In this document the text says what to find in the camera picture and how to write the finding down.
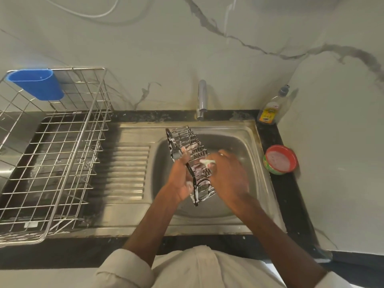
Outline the person's right hand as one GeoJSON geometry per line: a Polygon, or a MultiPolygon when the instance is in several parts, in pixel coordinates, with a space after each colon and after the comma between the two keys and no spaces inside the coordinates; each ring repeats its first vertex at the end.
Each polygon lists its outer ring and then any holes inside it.
{"type": "Polygon", "coordinates": [[[230,171],[222,178],[210,179],[218,196],[233,213],[250,198],[246,170],[236,155],[230,153],[230,171]]]}

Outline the person's left hand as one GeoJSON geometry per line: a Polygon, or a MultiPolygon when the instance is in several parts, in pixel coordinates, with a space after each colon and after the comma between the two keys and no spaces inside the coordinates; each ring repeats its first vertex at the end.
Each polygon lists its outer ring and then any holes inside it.
{"type": "Polygon", "coordinates": [[[172,168],[170,169],[170,174],[166,183],[166,189],[170,191],[177,203],[186,199],[184,198],[185,181],[193,181],[189,169],[187,168],[187,163],[190,160],[190,150],[186,147],[182,147],[181,152],[181,157],[174,161],[172,168]]]}

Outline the black wire plate holder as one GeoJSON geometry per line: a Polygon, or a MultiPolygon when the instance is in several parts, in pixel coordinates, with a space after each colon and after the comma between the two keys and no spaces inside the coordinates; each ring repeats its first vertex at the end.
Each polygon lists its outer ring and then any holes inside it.
{"type": "Polygon", "coordinates": [[[200,159],[207,159],[209,153],[197,136],[193,133],[192,129],[188,126],[166,129],[166,136],[170,156],[173,162],[181,157],[182,147],[186,147],[190,150],[190,160],[187,163],[187,168],[193,178],[195,188],[194,198],[191,197],[191,199],[197,207],[199,203],[207,200],[215,194],[215,189],[209,180],[212,173],[199,162],[200,159]]]}

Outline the person's right forearm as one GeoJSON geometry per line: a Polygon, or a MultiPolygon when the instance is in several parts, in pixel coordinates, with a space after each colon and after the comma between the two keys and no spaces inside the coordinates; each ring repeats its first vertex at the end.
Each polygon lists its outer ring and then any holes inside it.
{"type": "Polygon", "coordinates": [[[327,271],[284,233],[248,193],[223,201],[257,237],[287,288],[315,288],[327,271]]]}

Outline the person's left forearm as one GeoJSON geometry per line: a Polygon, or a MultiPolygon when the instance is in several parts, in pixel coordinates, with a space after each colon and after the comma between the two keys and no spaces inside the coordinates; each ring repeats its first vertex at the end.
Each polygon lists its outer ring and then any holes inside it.
{"type": "Polygon", "coordinates": [[[179,203],[180,197],[173,186],[162,187],[122,248],[137,255],[151,268],[179,203]]]}

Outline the red and green bowl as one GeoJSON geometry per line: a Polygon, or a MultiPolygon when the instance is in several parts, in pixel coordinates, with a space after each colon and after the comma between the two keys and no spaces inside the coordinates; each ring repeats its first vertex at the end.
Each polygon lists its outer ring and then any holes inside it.
{"type": "Polygon", "coordinates": [[[293,150],[284,145],[272,145],[265,151],[263,165],[270,173],[283,175],[293,172],[299,163],[293,150]]]}

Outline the stainless steel sink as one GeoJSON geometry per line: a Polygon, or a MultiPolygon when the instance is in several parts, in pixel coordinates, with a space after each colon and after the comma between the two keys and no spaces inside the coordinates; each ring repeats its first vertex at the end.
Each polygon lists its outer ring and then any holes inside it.
{"type": "Polygon", "coordinates": [[[247,171],[250,193],[286,232],[254,121],[116,122],[102,143],[84,214],[85,226],[51,238],[127,237],[166,183],[172,165],[166,128],[189,126],[209,152],[233,152],[247,171]]]}

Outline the chrome faucet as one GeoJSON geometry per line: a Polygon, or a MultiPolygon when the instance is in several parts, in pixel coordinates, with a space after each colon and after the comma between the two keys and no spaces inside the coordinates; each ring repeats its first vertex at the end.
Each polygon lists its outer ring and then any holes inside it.
{"type": "Polygon", "coordinates": [[[200,80],[198,85],[198,106],[196,110],[197,120],[203,121],[204,113],[207,111],[208,111],[207,83],[205,80],[200,80]]]}

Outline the dish soap bottle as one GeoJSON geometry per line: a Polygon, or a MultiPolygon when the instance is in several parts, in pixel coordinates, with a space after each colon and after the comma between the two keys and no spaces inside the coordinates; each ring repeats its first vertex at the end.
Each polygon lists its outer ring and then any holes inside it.
{"type": "Polygon", "coordinates": [[[277,95],[273,97],[268,103],[266,103],[262,110],[259,111],[257,122],[266,125],[273,125],[289,91],[289,85],[284,85],[281,87],[277,95]]]}

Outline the person's white shirt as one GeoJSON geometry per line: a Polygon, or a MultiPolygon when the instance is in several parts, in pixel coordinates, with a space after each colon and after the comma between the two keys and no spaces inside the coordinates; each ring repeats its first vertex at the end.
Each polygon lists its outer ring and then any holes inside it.
{"type": "Polygon", "coordinates": [[[259,260],[197,246],[156,256],[153,267],[117,249],[98,268],[92,288],[286,288],[259,260]]]}

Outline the blue plastic cutlery holder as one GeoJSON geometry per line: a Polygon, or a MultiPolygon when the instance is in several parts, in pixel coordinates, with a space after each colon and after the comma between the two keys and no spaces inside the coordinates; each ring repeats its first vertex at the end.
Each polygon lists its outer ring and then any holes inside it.
{"type": "Polygon", "coordinates": [[[40,101],[59,101],[65,96],[51,69],[21,69],[7,74],[6,80],[40,101]]]}

